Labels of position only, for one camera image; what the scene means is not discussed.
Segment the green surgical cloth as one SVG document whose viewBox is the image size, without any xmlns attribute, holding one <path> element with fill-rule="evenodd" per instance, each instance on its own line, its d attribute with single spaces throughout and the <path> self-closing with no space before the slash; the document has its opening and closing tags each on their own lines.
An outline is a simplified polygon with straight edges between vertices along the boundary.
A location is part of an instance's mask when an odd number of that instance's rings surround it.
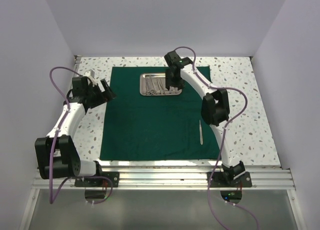
<svg viewBox="0 0 320 230">
<path fill-rule="evenodd" d="M 201 117 L 202 100 L 191 85 L 175 96 L 143 96 L 140 75 L 164 67 L 113 67 L 100 159 L 158 161 L 216 159 L 219 146 Z M 201 120 L 203 145 L 200 144 Z"/>
</svg>

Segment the steel scalpel handle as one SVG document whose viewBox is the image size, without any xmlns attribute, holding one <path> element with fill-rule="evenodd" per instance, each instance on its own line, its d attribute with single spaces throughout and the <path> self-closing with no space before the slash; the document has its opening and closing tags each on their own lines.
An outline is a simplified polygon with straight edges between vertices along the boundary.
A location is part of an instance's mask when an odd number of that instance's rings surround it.
<svg viewBox="0 0 320 230">
<path fill-rule="evenodd" d="M 199 141 L 200 141 L 200 144 L 203 145 L 204 140 L 203 140 L 203 130 L 202 130 L 201 120 L 199 120 Z"/>
<path fill-rule="evenodd" d="M 178 89 L 172 88 L 169 90 L 169 94 L 177 95 L 179 93 Z"/>
</svg>

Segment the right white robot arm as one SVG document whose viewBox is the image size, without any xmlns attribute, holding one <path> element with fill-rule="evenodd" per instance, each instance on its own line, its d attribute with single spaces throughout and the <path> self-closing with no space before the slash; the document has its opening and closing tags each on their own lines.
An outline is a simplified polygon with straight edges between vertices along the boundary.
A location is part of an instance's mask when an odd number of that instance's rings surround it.
<svg viewBox="0 0 320 230">
<path fill-rule="evenodd" d="M 165 71 L 165 87 L 181 90 L 189 83 L 202 99 L 201 117 L 214 133 L 219 146 L 218 159 L 222 161 L 222 179 L 228 186 L 236 185 L 245 174 L 244 163 L 237 156 L 231 156 L 226 141 L 227 126 L 233 120 L 229 117 L 228 90 L 243 93 L 232 87 L 217 87 L 200 73 L 195 60 L 181 58 L 176 51 L 168 52 L 164 59 L 168 65 Z"/>
</svg>

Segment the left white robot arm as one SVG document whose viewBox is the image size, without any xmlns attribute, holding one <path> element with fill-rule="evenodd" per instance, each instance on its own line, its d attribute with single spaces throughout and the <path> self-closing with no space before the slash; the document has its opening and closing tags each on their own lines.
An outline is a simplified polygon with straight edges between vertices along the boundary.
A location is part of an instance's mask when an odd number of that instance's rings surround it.
<svg viewBox="0 0 320 230">
<path fill-rule="evenodd" d="M 36 158 L 43 179 L 86 177 L 92 186 L 102 184 L 104 174 L 101 166 L 95 160 L 81 160 L 73 142 L 75 132 L 88 110 L 116 97 L 105 79 L 100 83 L 104 88 L 103 91 L 92 77 L 74 77 L 72 88 L 63 95 L 65 97 L 63 110 L 56 125 L 46 137 L 36 139 L 34 144 Z"/>
</svg>

